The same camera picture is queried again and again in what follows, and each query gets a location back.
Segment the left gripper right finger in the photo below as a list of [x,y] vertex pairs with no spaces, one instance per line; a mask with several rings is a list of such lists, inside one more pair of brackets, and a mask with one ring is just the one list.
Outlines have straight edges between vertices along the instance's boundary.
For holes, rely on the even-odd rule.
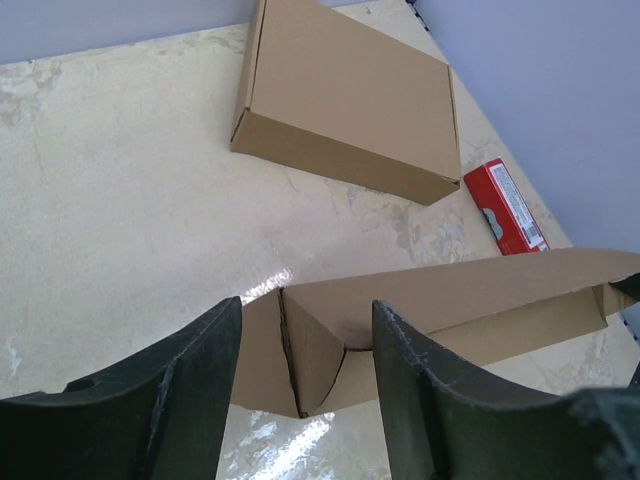
[[372,306],[394,479],[636,479],[639,386],[553,395],[501,378]]

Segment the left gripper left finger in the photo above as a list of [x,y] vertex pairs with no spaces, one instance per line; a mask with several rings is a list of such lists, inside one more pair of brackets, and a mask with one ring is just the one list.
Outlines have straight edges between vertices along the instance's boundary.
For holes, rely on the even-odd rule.
[[214,478],[239,356],[241,308],[239,298],[227,298],[60,393],[2,400],[2,478]]

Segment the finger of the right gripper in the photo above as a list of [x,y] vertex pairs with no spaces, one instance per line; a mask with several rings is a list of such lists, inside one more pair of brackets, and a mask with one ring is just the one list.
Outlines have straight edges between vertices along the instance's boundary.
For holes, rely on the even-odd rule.
[[610,286],[616,291],[632,298],[634,301],[640,301],[640,273],[636,273],[617,282],[611,282]]

